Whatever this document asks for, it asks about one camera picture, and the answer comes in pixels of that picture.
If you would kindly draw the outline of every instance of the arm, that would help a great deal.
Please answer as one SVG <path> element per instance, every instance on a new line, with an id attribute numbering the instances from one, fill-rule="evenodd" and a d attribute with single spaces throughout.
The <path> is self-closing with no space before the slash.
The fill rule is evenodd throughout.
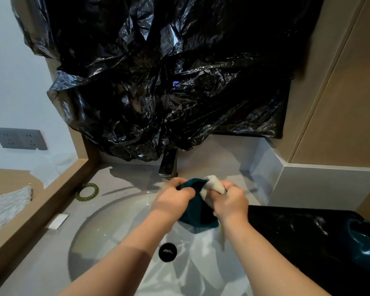
<path id="1" fill-rule="evenodd" d="M 141 225 L 104 259 L 77 278 L 60 296 L 134 295 L 159 242 L 194 197 L 193 188 L 176 190 L 186 179 L 165 183 Z"/>
<path id="2" fill-rule="evenodd" d="M 210 191 L 209 197 L 256 295 L 328 296 L 249 224 L 244 191 L 228 181 L 222 184 L 227 194 Z"/>

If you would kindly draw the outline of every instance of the faucet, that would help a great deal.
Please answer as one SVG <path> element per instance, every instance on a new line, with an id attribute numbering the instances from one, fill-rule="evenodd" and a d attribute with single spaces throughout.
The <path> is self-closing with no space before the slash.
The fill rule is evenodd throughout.
<path id="1" fill-rule="evenodd" d="M 178 176 L 177 148 L 170 149 L 163 153 L 162 163 L 159 167 L 159 175 L 165 179 L 172 179 Z"/>

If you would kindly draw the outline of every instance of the green hair tie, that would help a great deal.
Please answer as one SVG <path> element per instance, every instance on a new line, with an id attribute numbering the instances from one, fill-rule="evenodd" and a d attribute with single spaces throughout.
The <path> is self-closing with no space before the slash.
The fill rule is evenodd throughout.
<path id="1" fill-rule="evenodd" d="M 95 190 L 94 192 L 89 195 L 88 197 L 81 197 L 80 196 L 80 192 L 85 189 L 86 187 L 93 187 Z M 91 199 L 94 199 L 97 195 L 99 194 L 99 187 L 96 185 L 96 184 L 93 184 L 93 183 L 87 183 L 87 184 L 83 184 L 78 190 L 77 192 L 75 193 L 75 198 L 79 201 L 88 201 L 88 200 L 91 200 Z"/>

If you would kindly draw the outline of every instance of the left hand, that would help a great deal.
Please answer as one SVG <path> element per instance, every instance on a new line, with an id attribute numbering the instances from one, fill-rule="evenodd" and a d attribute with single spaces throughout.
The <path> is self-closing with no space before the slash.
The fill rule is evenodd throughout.
<path id="1" fill-rule="evenodd" d="M 177 190 L 176 187 L 187 179 L 173 178 L 162 186 L 151 206 L 151 214 L 158 214 L 168 222 L 170 227 L 176 223 L 185 212 L 189 201 L 195 196 L 193 188 Z"/>

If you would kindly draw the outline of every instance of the sink drain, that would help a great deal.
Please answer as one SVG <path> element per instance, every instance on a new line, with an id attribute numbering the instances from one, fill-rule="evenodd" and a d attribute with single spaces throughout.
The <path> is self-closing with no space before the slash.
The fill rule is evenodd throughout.
<path id="1" fill-rule="evenodd" d="M 165 243 L 159 248 L 159 258 L 163 262 L 171 262 L 177 256 L 177 247 L 172 243 Z"/>

